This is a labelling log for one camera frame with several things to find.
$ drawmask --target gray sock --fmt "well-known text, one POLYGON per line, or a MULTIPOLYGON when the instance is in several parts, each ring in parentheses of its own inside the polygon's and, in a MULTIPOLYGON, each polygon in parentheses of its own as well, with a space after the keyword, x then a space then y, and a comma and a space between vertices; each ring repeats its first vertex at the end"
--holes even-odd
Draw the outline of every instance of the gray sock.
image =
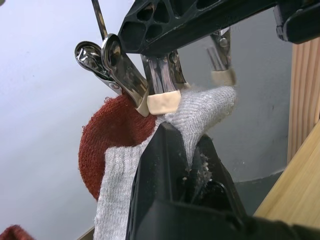
MULTIPOLYGON (((182 134, 189 166, 200 137, 226 115, 236 101, 233 87, 211 90, 185 90, 175 113, 158 116, 154 128, 166 121, 182 134)), ((131 187, 140 157, 154 132, 134 147, 111 147, 105 153, 105 173, 101 183, 95 217, 95 240, 124 240, 130 206, 131 187)))

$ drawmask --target red fabric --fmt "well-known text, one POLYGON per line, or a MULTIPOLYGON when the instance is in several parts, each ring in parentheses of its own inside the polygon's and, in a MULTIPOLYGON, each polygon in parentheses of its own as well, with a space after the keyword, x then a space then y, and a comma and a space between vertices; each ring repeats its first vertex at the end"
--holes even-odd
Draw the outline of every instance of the red fabric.
POLYGON ((19 225, 13 225, 0 234, 0 240, 34 240, 34 238, 19 225))
POLYGON ((141 116, 129 97, 109 98, 83 129, 79 170, 85 186, 98 200, 105 173, 105 152, 110 147, 135 146, 151 135, 156 117, 141 116))

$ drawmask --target gray wall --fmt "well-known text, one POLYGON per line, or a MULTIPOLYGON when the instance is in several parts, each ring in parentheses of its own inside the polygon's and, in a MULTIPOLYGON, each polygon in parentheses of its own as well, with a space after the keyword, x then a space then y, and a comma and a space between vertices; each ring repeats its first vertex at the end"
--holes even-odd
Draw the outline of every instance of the gray wall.
MULTIPOLYGON (((231 29, 238 105, 209 131, 234 181, 264 178, 286 165, 292 45, 278 39, 272 9, 231 29)), ((209 38, 179 50, 189 83, 211 87, 209 38)))

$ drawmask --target metal rod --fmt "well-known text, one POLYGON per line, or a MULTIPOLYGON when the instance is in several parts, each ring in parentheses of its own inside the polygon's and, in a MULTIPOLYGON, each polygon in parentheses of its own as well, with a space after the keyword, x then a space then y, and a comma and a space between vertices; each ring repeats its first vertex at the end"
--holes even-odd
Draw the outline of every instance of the metal rod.
POLYGON ((107 33, 107 29, 106 29, 104 18, 102 17, 99 1, 98 0, 92 0, 92 5, 93 5, 93 9, 94 9, 96 20, 97 20, 98 25, 99 25, 99 30, 100 30, 100 33, 101 33, 102 40, 104 40, 107 37, 108 33, 107 33))

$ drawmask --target black plastic part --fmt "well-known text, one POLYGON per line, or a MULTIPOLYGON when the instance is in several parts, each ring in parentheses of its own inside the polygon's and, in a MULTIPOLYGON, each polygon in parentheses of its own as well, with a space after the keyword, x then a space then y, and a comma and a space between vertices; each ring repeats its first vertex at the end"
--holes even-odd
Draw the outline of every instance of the black plastic part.
POLYGON ((126 53, 158 56, 272 7, 282 40, 320 36, 319 0, 136 0, 118 36, 126 53))
POLYGON ((209 137, 193 164, 189 171, 180 132, 162 123, 136 171, 126 240, 320 240, 316 229, 246 216, 209 137))

